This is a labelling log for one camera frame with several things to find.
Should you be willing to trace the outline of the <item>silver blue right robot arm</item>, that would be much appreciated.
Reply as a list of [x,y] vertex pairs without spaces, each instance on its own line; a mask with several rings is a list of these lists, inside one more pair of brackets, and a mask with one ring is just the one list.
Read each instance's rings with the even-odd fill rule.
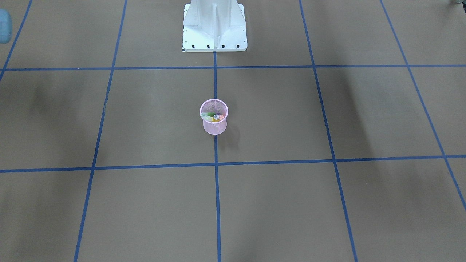
[[10,42],[13,34],[13,21],[10,12],[0,9],[0,43]]

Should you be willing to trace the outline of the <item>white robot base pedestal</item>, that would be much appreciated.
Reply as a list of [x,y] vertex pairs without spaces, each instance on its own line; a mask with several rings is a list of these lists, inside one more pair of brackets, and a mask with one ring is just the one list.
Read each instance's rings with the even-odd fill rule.
[[192,0],[183,8],[184,52],[248,49],[245,8],[236,0]]

